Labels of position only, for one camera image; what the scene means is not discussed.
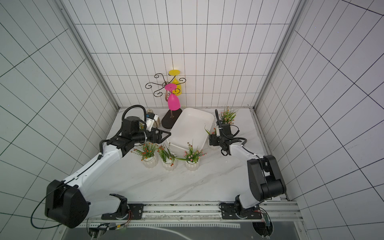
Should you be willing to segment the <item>black cap spice bottle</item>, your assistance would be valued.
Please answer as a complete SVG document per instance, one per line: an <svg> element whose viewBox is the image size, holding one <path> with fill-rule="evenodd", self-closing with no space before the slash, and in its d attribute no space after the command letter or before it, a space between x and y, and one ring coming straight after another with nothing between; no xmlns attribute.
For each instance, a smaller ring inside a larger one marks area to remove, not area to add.
<svg viewBox="0 0 384 240"><path fill-rule="evenodd" d="M159 119L158 115L154 116L154 128L160 128L161 127L161 120Z"/></svg>

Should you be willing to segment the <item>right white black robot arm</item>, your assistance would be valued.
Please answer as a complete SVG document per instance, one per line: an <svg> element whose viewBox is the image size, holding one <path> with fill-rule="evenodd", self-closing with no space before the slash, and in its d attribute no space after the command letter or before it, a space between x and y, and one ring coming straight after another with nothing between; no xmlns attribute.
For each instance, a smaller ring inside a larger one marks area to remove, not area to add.
<svg viewBox="0 0 384 240"><path fill-rule="evenodd" d="M277 160L272 155L260 157L244 147L245 138L232 134L230 124L217 121L216 133L209 135L209 145L221 147L224 156L232 156L247 163L249 187L235 197L233 203L221 203L223 219L261 219L259 205L287 192Z"/></svg>

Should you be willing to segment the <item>white rectangular storage tray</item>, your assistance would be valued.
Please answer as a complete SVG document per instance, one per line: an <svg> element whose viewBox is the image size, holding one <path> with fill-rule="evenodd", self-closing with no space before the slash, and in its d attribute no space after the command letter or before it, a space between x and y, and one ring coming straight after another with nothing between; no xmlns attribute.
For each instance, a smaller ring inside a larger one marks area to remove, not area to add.
<svg viewBox="0 0 384 240"><path fill-rule="evenodd" d="M213 123L214 116L211 113L193 108L184 109L171 129L171 136L166 139L171 152L181 156L189 149L188 144L194 150L202 150L209 136L207 130Z"/></svg>

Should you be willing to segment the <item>black scroll goblet rack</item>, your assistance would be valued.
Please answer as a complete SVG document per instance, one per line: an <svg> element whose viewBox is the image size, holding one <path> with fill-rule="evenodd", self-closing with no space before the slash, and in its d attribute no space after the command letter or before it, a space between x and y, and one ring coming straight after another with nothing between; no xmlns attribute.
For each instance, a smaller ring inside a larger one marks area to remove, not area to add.
<svg viewBox="0 0 384 240"><path fill-rule="evenodd" d="M187 80L185 78L177 79L177 76L180 75L179 70L171 70L169 71L168 75L172 76L173 78L170 81L166 81L165 76L161 73L155 74L154 78L158 79L159 77L163 78L163 83L154 83L154 82L148 82L145 85L146 89L151 89L153 85L160 86L160 88L153 92L154 97L162 97L165 96L165 100L168 104L168 112L166 115L162 118L161 125L165 129L171 129L176 121L178 120L179 116L182 113L181 109L181 103L178 98L178 96L182 93L182 89L180 87L181 84L184 84Z"/></svg>

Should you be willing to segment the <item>pink plastic goblet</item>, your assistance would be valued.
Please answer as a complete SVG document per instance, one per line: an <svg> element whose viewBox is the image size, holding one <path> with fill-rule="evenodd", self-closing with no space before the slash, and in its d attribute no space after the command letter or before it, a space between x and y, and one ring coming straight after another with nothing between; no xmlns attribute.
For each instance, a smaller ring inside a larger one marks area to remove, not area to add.
<svg viewBox="0 0 384 240"><path fill-rule="evenodd" d="M166 90L166 101L168 103L169 110L176 111L181 107L180 100L178 96L173 94L173 90L177 87L175 84L169 83L165 86Z"/></svg>

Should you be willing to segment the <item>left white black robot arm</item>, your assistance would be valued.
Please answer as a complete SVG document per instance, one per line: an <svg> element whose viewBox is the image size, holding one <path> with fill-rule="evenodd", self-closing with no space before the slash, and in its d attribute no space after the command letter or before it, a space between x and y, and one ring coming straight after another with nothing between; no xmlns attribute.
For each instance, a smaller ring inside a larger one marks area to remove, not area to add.
<svg viewBox="0 0 384 240"><path fill-rule="evenodd" d="M104 199L93 200L89 192L95 181L122 159L138 144L160 144L170 132L154 127L158 116L147 114L143 120L130 116L122 120L117 134L100 142L100 152L82 168L62 181L54 180L47 186L45 216L68 228L79 226L85 219L111 215L116 219L129 216L126 197L109 194Z"/></svg>

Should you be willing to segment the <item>front left red potted plant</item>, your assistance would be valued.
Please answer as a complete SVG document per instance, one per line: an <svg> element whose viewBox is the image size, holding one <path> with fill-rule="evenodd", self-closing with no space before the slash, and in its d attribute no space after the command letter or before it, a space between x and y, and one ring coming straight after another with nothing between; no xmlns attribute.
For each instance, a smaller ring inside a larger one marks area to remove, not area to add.
<svg viewBox="0 0 384 240"><path fill-rule="evenodd" d="M146 168L154 168L158 164L158 158L156 156L157 151L158 146L156 144L146 142L137 146L131 152L140 156L141 161Z"/></svg>

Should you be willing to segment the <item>pink potted plant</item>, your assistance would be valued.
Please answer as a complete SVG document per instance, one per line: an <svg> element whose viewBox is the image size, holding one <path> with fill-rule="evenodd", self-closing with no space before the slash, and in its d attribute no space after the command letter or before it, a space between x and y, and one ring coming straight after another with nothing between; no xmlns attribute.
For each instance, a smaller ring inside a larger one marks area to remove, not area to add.
<svg viewBox="0 0 384 240"><path fill-rule="evenodd" d="M199 168L199 162L206 154L207 153L204 153L202 150L195 149L193 145L188 142L188 150L185 151L182 158L176 158L176 160L184 161L186 168L192 172Z"/></svg>

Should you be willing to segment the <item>yellow plastic goblet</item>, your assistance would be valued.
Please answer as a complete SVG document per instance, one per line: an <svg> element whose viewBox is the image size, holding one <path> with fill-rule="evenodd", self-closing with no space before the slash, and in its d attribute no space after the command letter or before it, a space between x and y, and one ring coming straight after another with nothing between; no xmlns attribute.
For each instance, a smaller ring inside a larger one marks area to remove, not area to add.
<svg viewBox="0 0 384 240"><path fill-rule="evenodd" d="M179 96L182 94L181 82L177 78L177 76L179 76L180 73L181 73L181 71L179 71L179 70L170 70L169 71L169 76L173 76L171 83L175 84L177 87L175 90L173 90L173 94L175 94L176 96Z"/></svg>

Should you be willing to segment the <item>green potted plant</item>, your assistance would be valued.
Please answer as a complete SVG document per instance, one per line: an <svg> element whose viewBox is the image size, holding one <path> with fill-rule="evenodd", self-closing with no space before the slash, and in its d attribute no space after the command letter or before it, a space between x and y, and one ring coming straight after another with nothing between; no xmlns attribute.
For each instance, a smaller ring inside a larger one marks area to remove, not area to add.
<svg viewBox="0 0 384 240"><path fill-rule="evenodd" d="M229 106L227 106L220 114L220 120L222 124L229 124L232 125L235 121L235 118L237 116L237 110L231 109Z"/></svg>
<svg viewBox="0 0 384 240"><path fill-rule="evenodd" d="M159 146L158 154L163 162L163 167L165 168L165 170L173 171L176 168L176 155L171 152L169 146Z"/></svg>

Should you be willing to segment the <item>aluminium mounting rail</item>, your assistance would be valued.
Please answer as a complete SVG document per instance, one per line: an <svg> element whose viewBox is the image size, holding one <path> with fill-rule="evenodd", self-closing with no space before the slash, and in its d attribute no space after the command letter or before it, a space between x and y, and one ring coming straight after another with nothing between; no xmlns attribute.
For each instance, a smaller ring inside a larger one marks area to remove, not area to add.
<svg viewBox="0 0 384 240"><path fill-rule="evenodd" d="M97 224L135 223L208 223L208 222L302 222L304 218L295 202L266 201L249 209L236 211L233 202L147 202L128 203L125 215L96 215L86 218L75 227L93 228Z"/></svg>

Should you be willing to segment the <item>small red flower potted plant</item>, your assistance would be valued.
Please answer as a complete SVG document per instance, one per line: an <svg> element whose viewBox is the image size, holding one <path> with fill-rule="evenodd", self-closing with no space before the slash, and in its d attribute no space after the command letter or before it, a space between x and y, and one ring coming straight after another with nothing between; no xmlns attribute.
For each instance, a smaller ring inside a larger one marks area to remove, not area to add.
<svg viewBox="0 0 384 240"><path fill-rule="evenodd" d="M212 146L210 145L210 135L213 134L214 136L217 135L217 132L216 132L216 128L211 128L210 130L207 130L205 129L205 131L207 132L208 134L208 138L207 138L207 146L211 149L211 150L218 150L219 149L219 146Z"/></svg>

